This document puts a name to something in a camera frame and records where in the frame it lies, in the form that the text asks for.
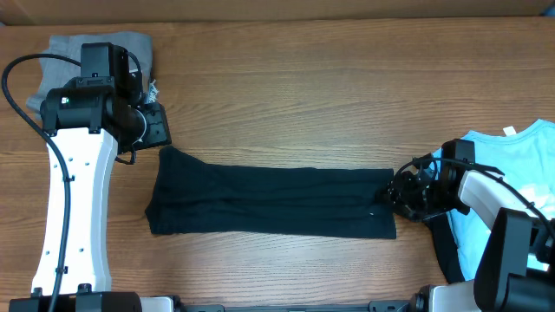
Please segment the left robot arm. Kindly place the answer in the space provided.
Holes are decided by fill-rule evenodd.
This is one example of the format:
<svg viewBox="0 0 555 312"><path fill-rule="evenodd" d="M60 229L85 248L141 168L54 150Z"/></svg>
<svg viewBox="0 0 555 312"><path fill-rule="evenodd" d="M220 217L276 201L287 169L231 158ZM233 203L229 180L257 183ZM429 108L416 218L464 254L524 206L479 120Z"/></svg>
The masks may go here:
<svg viewBox="0 0 555 312"><path fill-rule="evenodd" d="M164 146L165 109L144 99L137 57L109 42L85 43L81 73L50 90L32 128L49 150L49 200L42 254L26 311L174 311L173 296L116 292L108 266L108 191L124 153Z"/></svg>

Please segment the black t-shirt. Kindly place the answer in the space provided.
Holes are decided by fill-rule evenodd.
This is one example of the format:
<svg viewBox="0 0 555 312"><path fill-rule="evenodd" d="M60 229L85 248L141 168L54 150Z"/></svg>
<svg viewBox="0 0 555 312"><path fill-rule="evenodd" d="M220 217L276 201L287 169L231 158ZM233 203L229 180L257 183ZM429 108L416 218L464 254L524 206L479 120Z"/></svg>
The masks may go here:
<svg viewBox="0 0 555 312"><path fill-rule="evenodd" d="M390 169L208 164L168 146L145 213L154 235L247 231L394 239L393 212L376 193Z"/></svg>

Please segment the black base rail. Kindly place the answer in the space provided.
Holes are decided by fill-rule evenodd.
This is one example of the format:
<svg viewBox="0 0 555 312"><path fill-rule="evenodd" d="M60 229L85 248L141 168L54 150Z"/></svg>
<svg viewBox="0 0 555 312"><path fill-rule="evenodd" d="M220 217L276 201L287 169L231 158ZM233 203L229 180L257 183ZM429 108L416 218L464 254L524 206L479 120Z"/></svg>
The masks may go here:
<svg viewBox="0 0 555 312"><path fill-rule="evenodd" d="M365 304L324 304L226 307L221 304L186 305L177 296L141 297L145 312L425 312L428 299L416 294L409 300L379 300Z"/></svg>

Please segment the light blue t-shirt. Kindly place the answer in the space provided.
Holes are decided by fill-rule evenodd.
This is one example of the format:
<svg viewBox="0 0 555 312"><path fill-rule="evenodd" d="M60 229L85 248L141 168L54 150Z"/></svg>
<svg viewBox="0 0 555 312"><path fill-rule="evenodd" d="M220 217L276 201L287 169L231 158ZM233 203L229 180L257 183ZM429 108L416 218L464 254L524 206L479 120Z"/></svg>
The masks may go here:
<svg viewBox="0 0 555 312"><path fill-rule="evenodd" d="M474 143L477 163L499 168L506 181L533 202L547 219L554 218L554 124L536 120L516 133L504 136L470 131L463 136ZM475 277L490 230L475 211L467 215L455 209L445 213L457 245L465 281Z"/></svg>

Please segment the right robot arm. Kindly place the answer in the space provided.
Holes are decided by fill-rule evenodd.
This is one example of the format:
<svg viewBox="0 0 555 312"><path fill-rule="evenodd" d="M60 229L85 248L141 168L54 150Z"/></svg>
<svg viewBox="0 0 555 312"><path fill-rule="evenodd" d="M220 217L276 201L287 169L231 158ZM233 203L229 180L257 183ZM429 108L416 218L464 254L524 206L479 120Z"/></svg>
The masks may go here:
<svg viewBox="0 0 555 312"><path fill-rule="evenodd" d="M554 223L510 186L503 172L475 160L474 143L444 143L402 166L376 193L393 213L426 222L474 211L491 234L472 281L425 286L405 311L552 311Z"/></svg>

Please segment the blue frayed denim garment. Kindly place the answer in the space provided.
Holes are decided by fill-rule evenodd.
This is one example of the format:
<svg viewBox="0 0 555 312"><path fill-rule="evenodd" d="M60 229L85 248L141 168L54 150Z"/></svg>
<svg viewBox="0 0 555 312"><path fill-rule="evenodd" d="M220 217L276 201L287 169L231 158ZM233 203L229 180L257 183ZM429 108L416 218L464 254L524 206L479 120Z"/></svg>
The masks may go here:
<svg viewBox="0 0 555 312"><path fill-rule="evenodd" d="M159 97L159 92L160 92L159 89L157 89L156 87L156 80L151 80L148 83L148 88L145 96L145 103L151 104L151 103L157 102Z"/></svg>

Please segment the grey folded shorts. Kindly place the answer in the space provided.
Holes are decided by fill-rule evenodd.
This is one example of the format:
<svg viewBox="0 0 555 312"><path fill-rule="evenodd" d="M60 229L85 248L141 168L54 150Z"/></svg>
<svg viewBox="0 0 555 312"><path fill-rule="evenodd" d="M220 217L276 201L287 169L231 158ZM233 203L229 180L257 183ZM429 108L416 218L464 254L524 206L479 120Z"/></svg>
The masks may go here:
<svg viewBox="0 0 555 312"><path fill-rule="evenodd" d="M51 36L46 54L62 55L70 59L81 60L81 48L84 43L110 42L122 46L132 52L141 66L145 93L153 67L153 41L146 34L133 31L123 31L99 35ZM56 59L42 58L39 60L42 69L42 81L38 91L26 100L26 107L31 110L38 120L41 119L39 110L42 101L52 88L63 87L70 79L80 75L80 69L75 65Z"/></svg>

